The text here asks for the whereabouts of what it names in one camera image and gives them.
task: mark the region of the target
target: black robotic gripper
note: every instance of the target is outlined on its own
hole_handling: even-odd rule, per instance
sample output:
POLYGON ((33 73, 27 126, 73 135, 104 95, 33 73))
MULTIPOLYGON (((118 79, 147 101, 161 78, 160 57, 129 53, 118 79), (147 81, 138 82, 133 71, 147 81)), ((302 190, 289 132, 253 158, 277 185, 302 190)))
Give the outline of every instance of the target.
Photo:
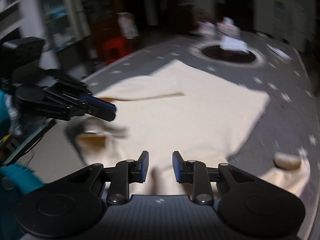
POLYGON ((295 195, 228 163, 207 168, 172 155, 187 195, 133 195, 129 184, 146 179, 149 153, 115 167, 85 167, 25 195, 16 218, 30 239, 298 239, 305 216, 295 195), (101 199, 105 182, 111 182, 101 199), (211 182, 220 199, 214 199, 211 182))

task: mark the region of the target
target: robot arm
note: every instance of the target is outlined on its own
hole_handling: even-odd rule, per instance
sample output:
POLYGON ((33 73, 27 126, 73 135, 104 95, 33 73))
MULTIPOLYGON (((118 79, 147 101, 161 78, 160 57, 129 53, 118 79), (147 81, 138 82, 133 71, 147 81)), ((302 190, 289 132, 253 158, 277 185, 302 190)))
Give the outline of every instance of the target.
POLYGON ((43 45, 44 41, 35 37, 2 45, 0 88, 13 96, 17 108, 22 113, 65 121, 84 114, 114 120, 115 105, 93 97, 86 84, 59 69, 37 68, 32 80, 15 78, 17 72, 39 62, 43 45))

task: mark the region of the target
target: glass cabinet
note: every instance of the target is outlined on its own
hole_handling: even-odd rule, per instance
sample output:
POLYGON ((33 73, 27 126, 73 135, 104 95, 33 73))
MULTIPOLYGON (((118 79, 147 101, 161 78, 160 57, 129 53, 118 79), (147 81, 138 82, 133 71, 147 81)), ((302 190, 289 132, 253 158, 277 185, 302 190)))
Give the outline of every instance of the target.
POLYGON ((64 0, 40 0, 44 24, 56 51, 72 45, 76 39, 64 0))

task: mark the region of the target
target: red stool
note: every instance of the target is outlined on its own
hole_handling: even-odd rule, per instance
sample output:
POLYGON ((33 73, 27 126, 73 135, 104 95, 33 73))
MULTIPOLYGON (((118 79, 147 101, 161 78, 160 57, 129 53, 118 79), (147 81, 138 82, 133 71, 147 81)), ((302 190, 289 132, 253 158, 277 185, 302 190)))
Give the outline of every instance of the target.
POLYGON ((104 42, 103 51, 107 64, 129 55, 132 52, 128 46, 127 39, 124 36, 104 42))

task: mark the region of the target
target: cylindrical container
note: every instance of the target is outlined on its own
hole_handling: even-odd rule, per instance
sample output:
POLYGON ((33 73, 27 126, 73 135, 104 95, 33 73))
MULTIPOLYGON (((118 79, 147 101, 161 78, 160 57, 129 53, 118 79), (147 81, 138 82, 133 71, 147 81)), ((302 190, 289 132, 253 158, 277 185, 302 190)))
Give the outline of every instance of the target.
POLYGON ((134 16, 131 13, 117 13, 121 34, 127 39, 134 39, 139 36, 138 29, 134 23, 134 16))
POLYGON ((210 22, 197 22, 199 25, 198 32, 206 38, 214 38, 216 27, 210 22))

